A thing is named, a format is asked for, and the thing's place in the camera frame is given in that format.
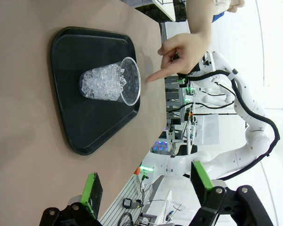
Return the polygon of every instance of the finger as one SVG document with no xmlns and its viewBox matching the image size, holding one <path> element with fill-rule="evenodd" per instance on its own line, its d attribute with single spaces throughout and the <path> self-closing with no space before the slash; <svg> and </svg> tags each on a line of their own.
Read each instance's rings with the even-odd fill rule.
<svg viewBox="0 0 283 226">
<path fill-rule="evenodd" d="M 239 0 L 239 4 L 235 5 L 236 7 L 242 8 L 245 6 L 245 0 Z"/>
<path fill-rule="evenodd" d="M 184 63 L 179 59 L 176 62 L 169 64 L 166 68 L 159 70 L 158 72 L 153 73 L 146 79 L 146 83 L 161 79 L 167 76 L 171 76 L 177 72 L 180 72 L 184 67 Z"/>
<path fill-rule="evenodd" d="M 172 49 L 170 52 L 165 54 L 161 60 L 161 68 L 164 68 L 168 63 L 172 62 L 175 54 L 176 54 L 176 49 Z"/>
<path fill-rule="evenodd" d="M 175 35 L 174 37 L 171 37 L 167 41 L 165 41 L 162 45 L 161 48 L 157 51 L 159 55 L 165 55 L 168 52 L 170 52 L 172 49 L 175 49 L 180 45 L 178 36 Z"/>
<path fill-rule="evenodd" d="M 237 12 L 237 8 L 236 7 L 231 7 L 228 12 L 231 12 L 231 13 L 236 13 Z"/>
</svg>

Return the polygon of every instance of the clear plastic cup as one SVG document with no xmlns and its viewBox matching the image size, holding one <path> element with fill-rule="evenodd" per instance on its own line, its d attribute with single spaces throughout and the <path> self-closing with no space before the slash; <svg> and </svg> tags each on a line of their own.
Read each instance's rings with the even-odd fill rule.
<svg viewBox="0 0 283 226">
<path fill-rule="evenodd" d="M 131 57 L 81 74 L 79 89 L 90 99 L 124 102 L 133 106 L 141 92 L 141 76 Z"/>
</svg>

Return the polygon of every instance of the table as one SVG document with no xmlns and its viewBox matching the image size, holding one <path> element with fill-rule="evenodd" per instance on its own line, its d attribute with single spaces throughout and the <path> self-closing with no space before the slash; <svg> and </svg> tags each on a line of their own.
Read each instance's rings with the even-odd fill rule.
<svg viewBox="0 0 283 226">
<path fill-rule="evenodd" d="M 67 26 L 127 34 L 141 72 L 138 115 L 89 156 L 67 143 L 51 74 L 51 40 Z M 0 226 L 38 225 L 95 171 L 101 217 L 166 124 L 164 81 L 144 82 L 160 46 L 158 23 L 119 0 L 0 0 Z"/>
<path fill-rule="evenodd" d="M 121 0 L 128 5 L 137 8 L 149 4 L 155 4 L 161 11 L 163 11 L 173 22 L 176 21 L 173 0 Z"/>
</svg>

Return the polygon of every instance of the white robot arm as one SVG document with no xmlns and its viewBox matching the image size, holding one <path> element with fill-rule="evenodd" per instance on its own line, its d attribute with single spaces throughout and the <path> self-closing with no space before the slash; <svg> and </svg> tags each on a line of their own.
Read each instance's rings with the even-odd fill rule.
<svg viewBox="0 0 283 226">
<path fill-rule="evenodd" d="M 241 148 L 221 153 L 214 159 L 211 159 L 206 152 L 175 157 L 148 153 L 143 161 L 143 165 L 154 168 L 153 179 L 158 178 L 160 175 L 171 174 L 179 176 L 189 174 L 191 161 L 197 160 L 203 163 L 211 179 L 219 178 L 222 175 L 236 170 L 246 170 L 254 165 L 252 163 L 255 161 L 259 162 L 265 157 L 266 153 L 271 151 L 279 140 L 279 134 L 275 124 L 264 117 L 264 108 L 251 96 L 249 87 L 242 79 L 240 73 L 231 67 L 222 55 L 212 52 L 209 53 L 209 56 L 211 60 L 214 61 L 215 71 L 206 74 L 198 73 L 197 76 L 199 76 L 199 80 L 195 83 L 200 87 L 207 88 L 212 84 L 221 82 L 219 80 L 221 73 L 227 75 L 227 78 L 232 81 L 234 89 L 236 88 L 235 92 L 239 94 L 235 97 L 234 109 L 236 113 L 249 124 L 245 133 L 246 144 Z M 232 97 L 228 92 L 226 95 L 229 98 Z M 212 99 L 206 99 L 205 103 L 214 104 L 215 100 L 210 100 Z M 264 132 L 267 125 L 266 121 L 275 131 L 275 139 L 272 144 L 270 144 L 269 137 Z"/>
</svg>

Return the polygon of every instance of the wire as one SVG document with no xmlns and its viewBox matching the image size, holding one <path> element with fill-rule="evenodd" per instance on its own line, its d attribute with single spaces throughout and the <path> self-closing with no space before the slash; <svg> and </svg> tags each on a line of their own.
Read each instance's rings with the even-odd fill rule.
<svg viewBox="0 0 283 226">
<path fill-rule="evenodd" d="M 142 206 L 143 206 L 144 199 L 145 199 L 145 192 L 144 192 L 144 190 L 142 190 L 142 192 L 141 192 L 141 201 L 142 201 L 142 202 L 141 202 L 141 211 L 140 211 L 140 214 L 138 215 L 138 217 L 137 217 L 136 222 L 135 222 L 134 225 L 137 224 L 137 222 L 138 222 L 138 220 L 139 220 L 139 218 L 140 218 L 140 215 L 141 215 L 141 213 L 142 213 Z"/>
<path fill-rule="evenodd" d="M 179 107 L 179 108 L 176 108 L 176 109 L 173 109 L 173 110 L 170 110 L 170 111 L 168 111 L 169 113 L 170 112 L 176 112 L 176 111 L 178 111 L 178 110 L 180 110 L 180 109 L 182 109 L 182 108 L 184 108 L 185 106 L 187 106 L 187 105 L 192 105 L 193 103 L 187 103 L 187 104 L 185 104 L 185 105 L 182 105 L 181 107 Z"/>
<path fill-rule="evenodd" d="M 206 93 L 207 95 L 210 95 L 210 96 L 213 96 L 213 97 L 226 95 L 226 94 L 216 94 L 216 95 L 215 95 L 215 94 L 210 94 L 210 93 L 207 93 L 207 92 L 204 92 L 204 91 L 201 91 L 201 92 Z"/>
<path fill-rule="evenodd" d="M 212 77 L 214 75 L 218 75 L 218 74 L 224 74 L 226 76 L 229 76 L 229 72 L 227 71 L 224 71 L 224 70 L 216 70 L 214 72 L 209 72 L 205 75 L 201 75 L 201 76 L 198 76 L 198 77 L 188 77 L 188 80 L 190 81 L 200 81 L 200 80 L 203 80 L 203 79 L 207 79 L 209 77 Z"/>
<path fill-rule="evenodd" d="M 173 207 L 174 207 L 174 205 L 173 205 Z M 179 210 L 179 211 L 181 211 L 180 209 L 179 209 L 179 207 L 178 208 L 176 208 L 176 207 L 174 207 L 176 210 Z"/>
<path fill-rule="evenodd" d="M 154 224 L 154 223 L 149 222 L 149 221 L 142 221 L 141 223 L 148 223 L 148 224 L 152 224 L 152 225 L 158 225 L 158 224 Z"/>
<path fill-rule="evenodd" d="M 228 89 L 227 87 L 223 86 L 222 84 L 219 84 L 219 83 L 217 83 L 217 82 L 215 82 L 215 84 L 217 84 L 218 86 L 223 87 L 224 89 L 226 89 L 226 90 L 228 90 L 229 92 L 231 92 L 234 96 L 236 96 L 236 94 L 235 94 L 233 91 L 231 91 L 231 90 Z"/>
<path fill-rule="evenodd" d="M 133 226 L 131 220 L 126 221 L 125 223 L 122 224 L 122 226 Z"/>
<path fill-rule="evenodd" d="M 279 135 L 279 132 L 278 132 L 278 129 L 275 125 L 275 123 L 264 117 L 264 116 L 261 116 L 259 114 L 256 114 L 254 112 L 252 112 L 248 107 L 247 105 L 245 104 L 245 102 L 243 101 L 242 99 L 242 95 L 240 93 L 240 91 L 238 90 L 237 86 L 236 86 L 236 82 L 234 80 L 231 81 L 231 84 L 232 84 L 232 89 L 234 90 L 234 92 L 236 93 L 236 97 L 238 99 L 238 101 L 240 102 L 242 108 L 246 111 L 247 114 L 249 114 L 251 117 L 257 119 L 257 120 L 260 120 L 260 121 L 263 121 L 267 124 L 269 124 L 273 131 L 274 131 L 274 140 L 272 141 L 272 143 L 270 144 L 269 146 L 269 149 L 264 153 L 264 154 L 261 154 L 257 159 L 253 160 L 251 163 L 249 163 L 247 166 L 245 166 L 244 168 L 238 170 L 237 172 L 235 173 L 232 173 L 226 177 L 222 177 L 222 178 L 219 178 L 220 180 L 228 180 L 228 179 L 231 179 L 237 175 L 240 175 L 241 173 L 251 169 L 253 166 L 255 166 L 258 162 L 260 162 L 264 157 L 266 156 L 269 156 L 270 153 L 272 152 L 272 150 L 274 149 L 275 145 L 277 144 L 277 142 L 280 140 L 280 135 Z"/>
<path fill-rule="evenodd" d="M 180 117 L 180 115 L 175 114 L 175 113 L 173 113 L 173 112 L 168 112 L 167 114 L 169 114 L 169 113 L 172 113 L 173 115 L 176 115 L 176 116 L 179 116 L 179 117 Z"/>
<path fill-rule="evenodd" d="M 210 115 L 210 114 L 218 114 L 218 115 L 237 115 L 237 113 L 206 113 L 206 114 L 193 114 L 193 115 Z"/>
<path fill-rule="evenodd" d="M 128 216 L 128 217 L 130 218 L 130 222 L 132 223 L 131 225 L 134 225 L 134 224 L 133 224 L 133 219 L 132 219 L 131 213 L 125 212 L 125 213 L 123 213 L 123 214 L 121 215 L 121 217 L 119 218 L 119 220 L 118 220 L 118 226 L 121 226 L 121 222 L 122 222 L 122 220 L 123 220 L 123 218 L 124 218 L 125 216 Z"/>
<path fill-rule="evenodd" d="M 216 70 L 214 72 L 210 72 L 210 73 L 207 73 L 205 75 L 202 75 L 202 76 L 199 76 L 199 77 L 188 77 L 188 79 L 190 81 L 200 81 L 202 79 L 207 79 L 211 76 L 214 76 L 214 75 L 217 75 L 217 74 L 224 74 L 226 76 L 229 76 L 229 72 L 227 71 L 223 71 L 223 70 Z M 237 172 L 234 172 L 226 177 L 222 177 L 222 178 L 219 178 L 220 180 L 228 180 L 228 179 L 231 179 L 237 175 L 240 175 L 241 173 L 251 169 L 253 166 L 255 166 L 258 162 L 260 162 L 264 157 L 266 156 L 269 156 L 270 153 L 272 152 L 272 150 L 274 149 L 275 145 L 277 144 L 277 142 L 280 140 L 280 135 L 279 135 L 279 132 L 278 132 L 278 129 L 275 125 L 275 123 L 264 117 L 264 116 L 261 116 L 259 114 L 256 114 L 254 112 L 252 112 L 248 107 L 247 105 L 245 104 L 245 102 L 243 101 L 243 98 L 242 98 L 242 95 L 240 93 L 240 91 L 238 90 L 237 86 L 236 86 L 236 82 L 235 80 L 233 79 L 231 81 L 231 85 L 232 85 L 232 89 L 234 90 L 234 92 L 236 93 L 236 98 L 237 100 L 239 101 L 239 103 L 241 104 L 242 108 L 246 111 L 247 114 L 249 114 L 251 117 L 257 119 L 257 120 L 260 120 L 260 121 L 263 121 L 265 123 L 267 123 L 268 125 L 270 125 L 274 131 L 274 140 L 272 141 L 272 143 L 270 144 L 269 146 L 269 149 L 264 153 L 264 154 L 261 154 L 257 159 L 255 159 L 254 161 L 252 161 L 251 163 L 249 163 L 247 166 L 245 166 L 244 168 L 238 170 Z"/>
<path fill-rule="evenodd" d="M 221 107 L 209 107 L 209 106 L 207 106 L 207 105 L 205 105 L 205 104 L 202 104 L 202 103 L 196 103 L 196 105 L 202 105 L 202 106 L 207 107 L 207 108 L 209 108 L 209 109 L 221 109 L 221 108 L 230 106 L 230 105 L 232 105 L 233 103 L 234 103 L 234 101 L 231 102 L 230 104 L 223 105 L 223 106 L 221 106 Z"/>
<path fill-rule="evenodd" d="M 149 200 L 148 202 L 153 202 L 153 201 L 164 201 L 163 199 L 155 199 L 155 200 Z"/>
<path fill-rule="evenodd" d="M 194 89 L 194 95 L 196 96 L 197 93 L 195 92 L 195 87 L 194 87 L 194 84 L 191 82 L 192 86 L 193 86 L 193 89 Z"/>
<path fill-rule="evenodd" d="M 172 217 L 174 216 L 174 214 L 177 212 L 178 209 L 176 209 L 176 211 L 170 216 L 170 218 L 168 219 L 167 223 L 172 219 Z"/>
</svg>

